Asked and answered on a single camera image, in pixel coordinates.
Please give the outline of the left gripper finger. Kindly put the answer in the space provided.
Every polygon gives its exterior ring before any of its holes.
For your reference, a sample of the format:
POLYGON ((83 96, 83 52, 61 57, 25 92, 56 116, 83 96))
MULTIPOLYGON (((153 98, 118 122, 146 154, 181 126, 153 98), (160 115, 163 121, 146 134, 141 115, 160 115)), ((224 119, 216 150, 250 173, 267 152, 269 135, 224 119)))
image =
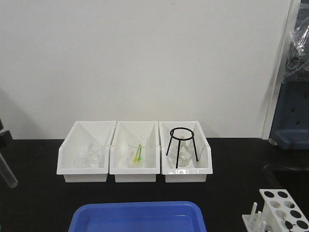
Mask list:
POLYGON ((9 130, 5 130, 0 120, 0 148, 6 147, 12 141, 12 135, 9 130))

